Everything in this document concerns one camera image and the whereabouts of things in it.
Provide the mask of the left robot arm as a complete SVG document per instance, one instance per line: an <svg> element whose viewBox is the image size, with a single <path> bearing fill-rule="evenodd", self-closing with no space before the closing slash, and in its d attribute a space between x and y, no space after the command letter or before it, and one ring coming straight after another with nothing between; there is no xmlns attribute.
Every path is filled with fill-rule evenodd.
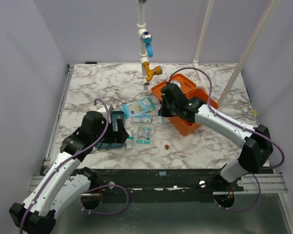
<svg viewBox="0 0 293 234"><path fill-rule="evenodd" d="M123 113L88 111L80 127L63 140L56 159L34 191L22 203L10 207L20 233L49 234L61 212L81 194L116 187L114 182L103 184L99 174L88 167L79 169L72 180L69 177L93 149L124 145L128 138Z"/></svg>

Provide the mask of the orange medicine kit box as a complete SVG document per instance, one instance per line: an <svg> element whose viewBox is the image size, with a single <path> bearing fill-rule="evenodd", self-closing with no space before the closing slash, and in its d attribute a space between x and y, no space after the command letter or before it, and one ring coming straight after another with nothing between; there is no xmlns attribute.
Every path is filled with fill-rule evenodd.
<svg viewBox="0 0 293 234"><path fill-rule="evenodd" d="M195 83L180 73L175 74L172 80L181 83L181 90L188 101L181 107L179 116L168 118L181 135L187 136L201 126L195 123L194 114L199 107L207 103L209 95L203 89L197 88ZM162 100L160 90L166 85L167 83L163 81L151 88L152 93L159 99L160 103Z"/></svg>

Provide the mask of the blue-labelled bandage roll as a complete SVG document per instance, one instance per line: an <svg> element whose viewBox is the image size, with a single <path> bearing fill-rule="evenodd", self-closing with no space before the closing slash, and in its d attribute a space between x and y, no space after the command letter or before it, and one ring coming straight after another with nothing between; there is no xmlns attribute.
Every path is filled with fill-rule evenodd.
<svg viewBox="0 0 293 234"><path fill-rule="evenodd" d="M162 116L158 116L158 118L157 118L157 126L164 125L164 123L165 123L165 118L162 117Z"/></svg>

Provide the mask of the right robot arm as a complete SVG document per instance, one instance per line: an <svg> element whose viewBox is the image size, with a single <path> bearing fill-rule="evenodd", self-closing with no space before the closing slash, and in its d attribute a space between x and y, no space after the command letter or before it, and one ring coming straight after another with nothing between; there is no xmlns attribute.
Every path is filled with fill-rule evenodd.
<svg viewBox="0 0 293 234"><path fill-rule="evenodd" d="M161 89L161 108L163 117L180 117L191 123L204 125L241 148L240 156L227 163L206 183L215 185L217 189L226 191L232 183L248 173L258 173L273 152L269 130L264 125L253 128L240 125L226 115L221 115L210 105L198 97L188 99L178 85L170 83Z"/></svg>

